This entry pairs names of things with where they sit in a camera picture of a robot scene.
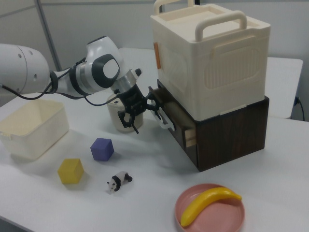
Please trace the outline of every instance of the purple cube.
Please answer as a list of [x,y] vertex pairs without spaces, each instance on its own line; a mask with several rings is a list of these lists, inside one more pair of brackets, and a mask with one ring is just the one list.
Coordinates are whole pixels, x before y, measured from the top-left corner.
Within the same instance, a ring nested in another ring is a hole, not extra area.
[[90,147],[93,159],[100,161],[108,161],[114,153],[111,139],[97,138]]

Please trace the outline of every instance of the black cable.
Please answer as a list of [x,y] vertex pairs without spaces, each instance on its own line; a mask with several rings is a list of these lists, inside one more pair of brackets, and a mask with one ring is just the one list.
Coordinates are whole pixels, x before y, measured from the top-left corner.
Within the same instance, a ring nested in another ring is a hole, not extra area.
[[305,121],[305,112],[304,112],[303,104],[301,103],[299,97],[295,97],[293,106],[296,106],[298,103],[300,104],[301,111],[303,113],[303,121]]
[[301,103],[300,99],[298,99],[298,102],[299,102],[299,104],[300,104],[301,111],[302,111],[302,113],[303,113],[303,121],[305,121],[305,113],[304,113],[303,104]]
[[103,106],[103,105],[106,105],[106,104],[108,104],[108,103],[114,101],[114,100],[115,100],[116,98],[118,98],[118,97],[115,96],[115,97],[113,97],[112,99],[110,99],[110,100],[108,100],[107,102],[102,103],[102,104],[93,104],[92,102],[90,102],[90,101],[87,99],[87,97],[84,97],[84,98],[85,98],[85,100],[86,100],[90,105],[94,105],[94,106]]
[[[78,61],[78,62],[76,63],[76,65],[78,65],[78,64],[80,64],[80,63],[83,63],[84,61],[85,61],[85,58],[83,58],[83,59],[81,59],[80,61]],[[65,76],[66,74],[68,74],[69,72],[70,72],[70,70],[68,69],[65,73],[61,74],[61,75],[58,77],[58,80],[61,79],[62,77],[64,77],[64,76]],[[52,85],[52,83],[49,83],[48,86],[45,88],[45,90],[44,90],[43,92],[41,92],[41,94],[40,94],[39,96],[34,97],[34,98],[25,97],[25,96],[23,96],[23,95],[17,93],[15,90],[13,90],[13,89],[11,89],[11,88],[5,86],[5,85],[2,85],[2,84],[0,84],[0,87],[3,88],[3,89],[5,89],[5,90],[7,90],[7,91],[9,91],[9,92],[11,92],[11,93],[13,93],[13,94],[15,94],[16,96],[18,96],[18,97],[20,97],[20,98],[22,98],[22,99],[25,99],[25,100],[36,100],[36,99],[39,99],[40,97],[42,97],[44,94],[48,93],[47,91],[48,91],[48,89],[50,88],[51,85]]]
[[22,98],[22,99],[25,99],[25,100],[36,100],[38,98],[40,98],[41,96],[43,96],[45,93],[47,93],[48,89],[50,88],[50,86],[52,85],[52,83],[49,83],[48,86],[46,87],[46,89],[42,92],[42,94],[40,94],[39,96],[37,97],[34,97],[34,98],[28,98],[28,97],[24,97],[23,95],[20,95],[19,93],[17,93],[16,91],[12,90],[11,88],[7,87],[7,86],[4,86],[4,85],[0,85],[3,89],[15,94],[16,96]]

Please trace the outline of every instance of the pink bowl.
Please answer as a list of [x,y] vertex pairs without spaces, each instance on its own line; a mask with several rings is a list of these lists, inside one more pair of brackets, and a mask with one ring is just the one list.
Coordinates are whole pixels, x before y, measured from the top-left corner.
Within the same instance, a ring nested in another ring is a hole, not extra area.
[[242,201],[236,199],[216,201],[207,206],[191,225],[185,228],[180,225],[180,218],[191,201],[200,193],[216,187],[223,186],[195,185],[179,196],[175,205],[175,217],[177,224],[184,232],[237,232],[240,230],[245,219],[245,209]]

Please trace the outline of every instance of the toy banana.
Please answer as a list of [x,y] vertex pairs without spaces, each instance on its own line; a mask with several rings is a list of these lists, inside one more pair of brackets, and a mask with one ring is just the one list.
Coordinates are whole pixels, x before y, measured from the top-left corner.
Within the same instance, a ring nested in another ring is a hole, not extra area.
[[182,227],[190,225],[195,218],[203,211],[209,204],[227,198],[235,198],[241,200],[241,196],[234,193],[232,190],[224,187],[211,188],[199,194],[185,209],[182,214],[180,224]]

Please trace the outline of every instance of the panda figurine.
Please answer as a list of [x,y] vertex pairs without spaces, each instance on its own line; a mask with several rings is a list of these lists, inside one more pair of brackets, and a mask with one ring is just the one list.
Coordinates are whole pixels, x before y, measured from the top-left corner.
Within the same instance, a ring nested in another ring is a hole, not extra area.
[[129,176],[129,173],[124,172],[124,171],[119,172],[116,175],[112,176],[111,180],[107,182],[108,187],[110,188],[110,191],[117,192],[125,180],[127,180],[128,182],[131,182],[133,178]]

